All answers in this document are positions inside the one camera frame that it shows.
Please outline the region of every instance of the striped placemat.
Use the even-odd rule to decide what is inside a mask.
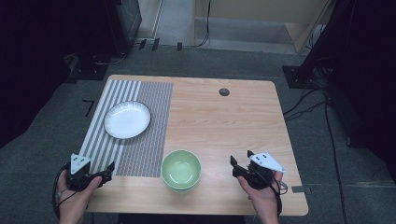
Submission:
[[[79,152],[91,158],[91,172],[103,171],[115,162],[113,175],[159,177],[166,125],[172,97],[172,83],[110,79]],[[150,110],[151,121],[137,137],[116,139],[104,127],[106,113],[114,105],[137,101]]]

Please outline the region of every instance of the hand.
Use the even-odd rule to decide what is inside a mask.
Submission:
[[[59,223],[82,223],[84,220],[84,213],[87,209],[88,202],[90,201],[93,192],[98,188],[102,182],[102,177],[97,176],[94,178],[90,185],[85,188],[82,192],[74,192],[73,190],[68,190],[66,186],[66,175],[67,171],[63,170],[58,180],[58,190],[62,191],[59,202],[65,200],[67,197],[69,199],[65,200],[59,206],[60,210],[60,221]]]
[[[279,183],[282,180],[283,174],[274,172],[274,179]],[[263,224],[278,223],[277,218],[277,201],[275,193],[270,187],[265,189],[253,189],[246,179],[238,176],[239,184],[242,189],[247,193],[248,198],[252,201],[253,207]],[[279,185],[274,181],[272,186],[277,192],[280,191]]]

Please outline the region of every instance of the white plate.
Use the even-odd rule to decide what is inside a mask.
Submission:
[[[119,139],[132,138],[147,129],[151,115],[142,103],[127,101],[115,105],[105,117],[105,129]]]

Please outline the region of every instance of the green bowl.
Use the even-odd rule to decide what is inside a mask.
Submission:
[[[201,163],[187,150],[173,151],[163,160],[161,175],[169,188],[187,191],[198,183]]]

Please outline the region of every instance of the gray carpet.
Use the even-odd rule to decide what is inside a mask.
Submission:
[[[282,65],[300,65],[304,56],[216,49],[159,47],[133,49],[120,63],[107,69],[113,74],[217,77],[275,82],[284,111],[293,107],[302,91],[289,89]],[[42,108],[29,130],[0,149],[0,223],[56,223],[50,204],[53,179],[59,168],[78,153],[100,98],[104,81],[63,84]],[[323,101],[316,91],[296,111]],[[94,100],[91,113],[85,117]],[[396,220],[396,187],[385,167],[366,148],[350,148],[333,108],[328,107],[340,176],[344,187],[348,223],[392,223]],[[332,143],[324,105],[287,122],[291,144],[306,191],[309,213],[281,217],[281,223],[343,223],[340,193],[334,168]],[[87,214],[86,223],[90,223]],[[94,214],[94,223],[116,223],[115,214]],[[246,217],[246,223],[260,223]]]

